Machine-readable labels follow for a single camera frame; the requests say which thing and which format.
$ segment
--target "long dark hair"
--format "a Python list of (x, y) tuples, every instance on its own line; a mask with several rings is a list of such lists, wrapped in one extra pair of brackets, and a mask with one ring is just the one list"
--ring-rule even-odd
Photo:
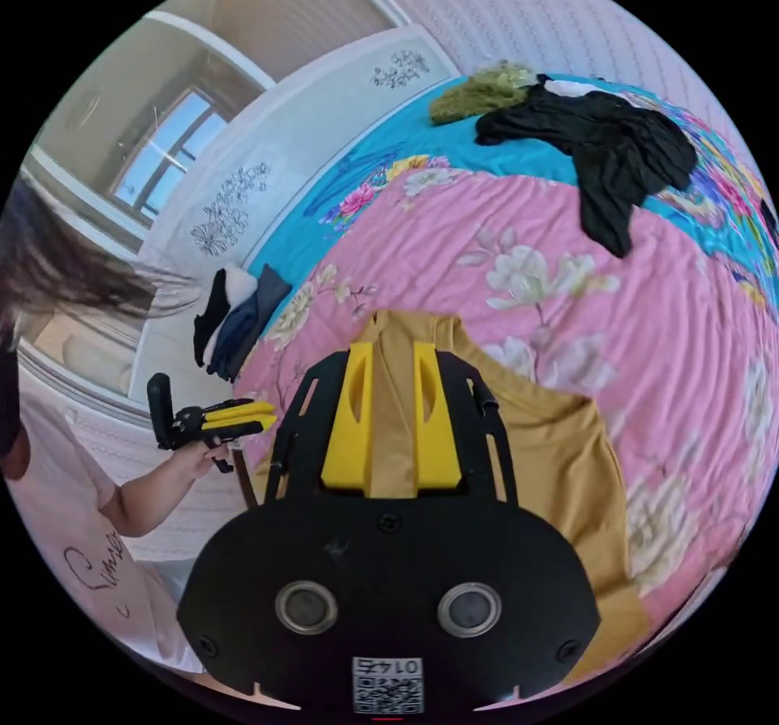
[[(0, 217), (0, 330), (20, 313), (91, 309), (136, 320), (165, 316), (192, 303), (192, 296), (184, 303), (175, 298), (194, 284), (87, 244), (21, 176), (14, 181)], [(160, 288), (166, 295), (152, 303)], [(161, 302), (168, 295), (174, 302)]]

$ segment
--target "woman's hand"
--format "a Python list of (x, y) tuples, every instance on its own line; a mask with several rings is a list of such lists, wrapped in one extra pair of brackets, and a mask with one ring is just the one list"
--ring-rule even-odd
[(226, 460), (228, 451), (227, 444), (217, 443), (217, 447), (211, 449), (202, 441), (194, 441), (177, 449), (168, 462), (185, 480), (194, 482), (211, 470), (215, 460)]

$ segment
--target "yellow gripper jaw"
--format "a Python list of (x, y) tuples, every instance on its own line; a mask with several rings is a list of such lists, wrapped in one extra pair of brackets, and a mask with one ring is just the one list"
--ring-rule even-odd
[(460, 484), (457, 447), (433, 344), (414, 343), (414, 497)]
[[(373, 344), (351, 346), (321, 478), (326, 489), (368, 496), (373, 430)], [(436, 349), (414, 344), (414, 497), (451, 491), (462, 474)]]
[(333, 430), (322, 466), (329, 490), (361, 492), (371, 486), (373, 430), (373, 344), (351, 345), (335, 412)]
[(204, 415), (203, 431), (218, 433), (221, 430), (233, 430), (242, 427), (259, 427), (267, 431), (278, 418), (273, 414), (273, 406), (262, 401), (243, 403), (227, 409), (209, 411)]

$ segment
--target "screw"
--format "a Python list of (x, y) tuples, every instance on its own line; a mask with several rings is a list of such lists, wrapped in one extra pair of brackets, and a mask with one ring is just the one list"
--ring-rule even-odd
[(207, 658), (215, 658), (219, 654), (217, 645), (213, 643), (213, 639), (208, 636), (201, 636), (197, 640), (197, 645), (200, 647), (200, 651)]
[(582, 645), (580, 641), (566, 641), (566, 643), (563, 644), (559, 650), (557, 650), (557, 662), (569, 663), (576, 657), (577, 654), (579, 654), (581, 647)]
[(382, 514), (379, 517), (378, 526), (382, 533), (397, 533), (401, 525), (401, 519), (397, 514)]

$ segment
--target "white cloth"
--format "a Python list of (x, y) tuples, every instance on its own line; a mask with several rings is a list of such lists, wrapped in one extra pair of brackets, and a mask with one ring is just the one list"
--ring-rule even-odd
[(67, 422), (21, 399), (31, 460), (6, 483), (44, 561), (100, 628), (143, 657), (181, 671), (203, 666), (176, 621), (176, 602), (151, 564), (136, 563), (100, 514), (116, 490)]
[(203, 366), (208, 368), (211, 365), (213, 351), (217, 348), (219, 333), (222, 332), (222, 325), (230, 316), (230, 313), (242, 303), (245, 303), (257, 289), (257, 277), (253, 277), (248, 271), (244, 271), (237, 265), (225, 266), (225, 295), (230, 304), (230, 311), (227, 312), (225, 319), (219, 323), (219, 327), (211, 334), (209, 343), (203, 350)]
[(589, 92), (609, 92), (609, 90), (596, 87), (594, 84), (568, 82), (564, 79), (547, 79), (544, 82), (544, 89), (547, 92), (553, 92), (555, 95), (563, 95), (571, 98), (578, 98), (582, 95), (587, 95)]

